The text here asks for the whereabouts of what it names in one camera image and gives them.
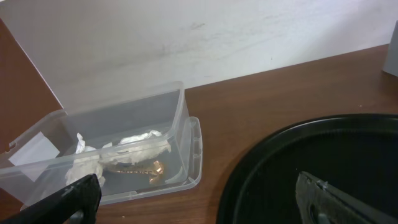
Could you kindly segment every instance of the clear plastic bin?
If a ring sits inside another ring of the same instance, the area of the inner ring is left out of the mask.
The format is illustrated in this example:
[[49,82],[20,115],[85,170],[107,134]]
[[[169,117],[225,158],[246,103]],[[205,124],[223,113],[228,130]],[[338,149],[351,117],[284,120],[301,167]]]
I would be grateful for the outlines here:
[[[162,135],[121,142],[150,130]],[[75,154],[78,133],[96,150]],[[101,164],[101,204],[190,189],[201,178],[200,124],[188,115],[180,82],[138,100],[55,111],[10,147],[0,155],[0,187],[24,206],[64,188],[73,166]],[[150,158],[142,161],[144,154]],[[162,173],[154,175],[159,166]]]

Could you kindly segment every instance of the wood grain tabletop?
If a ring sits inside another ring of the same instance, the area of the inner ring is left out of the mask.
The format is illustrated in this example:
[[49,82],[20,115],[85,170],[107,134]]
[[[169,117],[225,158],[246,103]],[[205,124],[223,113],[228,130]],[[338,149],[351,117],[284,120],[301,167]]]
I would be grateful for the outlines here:
[[[398,77],[381,71],[386,54],[383,45],[187,89],[190,116],[199,118],[203,136],[200,183],[190,190],[100,206],[97,223],[215,223],[229,174],[267,135],[333,114],[397,114]],[[11,196],[1,197],[0,219],[19,211],[21,205],[11,201]]]

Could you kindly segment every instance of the wall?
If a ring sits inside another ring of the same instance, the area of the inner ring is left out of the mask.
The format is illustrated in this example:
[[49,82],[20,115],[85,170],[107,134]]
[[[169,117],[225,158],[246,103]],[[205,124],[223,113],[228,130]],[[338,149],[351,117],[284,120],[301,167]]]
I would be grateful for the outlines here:
[[0,17],[70,107],[386,44],[398,1],[6,0]]

